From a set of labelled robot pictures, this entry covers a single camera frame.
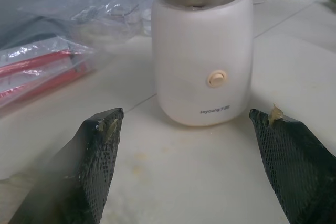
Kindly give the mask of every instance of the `clear plastic bag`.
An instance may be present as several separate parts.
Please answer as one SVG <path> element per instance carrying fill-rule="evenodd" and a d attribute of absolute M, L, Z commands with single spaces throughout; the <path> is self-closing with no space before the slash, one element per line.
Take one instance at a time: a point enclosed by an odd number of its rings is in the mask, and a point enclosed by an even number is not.
<path fill-rule="evenodd" d="M 73 38 L 90 46 L 125 42 L 141 30 L 137 0 L 42 0 L 19 10 L 67 22 Z"/>
<path fill-rule="evenodd" d="M 65 26 L 34 17 L 0 35 L 0 115 L 41 93 L 68 84 L 96 68 L 95 50 L 71 41 Z"/>

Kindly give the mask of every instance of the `beige button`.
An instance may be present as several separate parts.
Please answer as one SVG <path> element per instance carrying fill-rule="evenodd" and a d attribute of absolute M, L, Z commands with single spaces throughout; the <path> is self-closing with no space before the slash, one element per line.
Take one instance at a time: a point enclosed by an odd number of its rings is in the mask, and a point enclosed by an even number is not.
<path fill-rule="evenodd" d="M 210 87 L 217 88 L 224 84 L 226 74 L 223 71 L 215 71 L 208 77 L 208 84 Z"/>

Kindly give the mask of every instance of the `white table surface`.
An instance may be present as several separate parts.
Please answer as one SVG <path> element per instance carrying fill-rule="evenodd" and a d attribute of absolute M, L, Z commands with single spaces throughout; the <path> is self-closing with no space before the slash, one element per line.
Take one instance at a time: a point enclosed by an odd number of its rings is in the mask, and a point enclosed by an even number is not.
<path fill-rule="evenodd" d="M 268 111 L 275 103 L 336 154 L 336 14 L 323 1 L 255 6 L 249 109 Z M 248 110 L 215 127 L 178 125 L 156 102 L 150 38 L 110 49 L 113 59 L 101 71 L 0 119 L 0 179 L 42 163 L 86 118 L 122 107 L 102 224 L 287 223 L 264 172 Z"/>

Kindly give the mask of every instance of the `black mesh gripper pad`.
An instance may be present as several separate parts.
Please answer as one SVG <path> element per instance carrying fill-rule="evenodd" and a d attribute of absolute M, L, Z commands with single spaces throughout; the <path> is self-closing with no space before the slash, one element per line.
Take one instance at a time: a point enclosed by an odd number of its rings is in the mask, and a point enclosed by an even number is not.
<path fill-rule="evenodd" d="M 98 224 L 111 184 L 123 110 L 85 120 L 46 166 L 9 224 Z"/>
<path fill-rule="evenodd" d="M 336 159 L 299 121 L 251 110 L 267 177 L 290 224 L 336 223 Z"/>

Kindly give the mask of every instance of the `blender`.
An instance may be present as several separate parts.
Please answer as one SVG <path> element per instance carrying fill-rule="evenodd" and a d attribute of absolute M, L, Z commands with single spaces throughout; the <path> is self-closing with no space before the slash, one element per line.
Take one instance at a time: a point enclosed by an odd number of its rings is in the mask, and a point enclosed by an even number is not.
<path fill-rule="evenodd" d="M 157 98 L 189 126 L 229 121 L 246 108 L 253 63 L 252 0 L 154 0 Z"/>

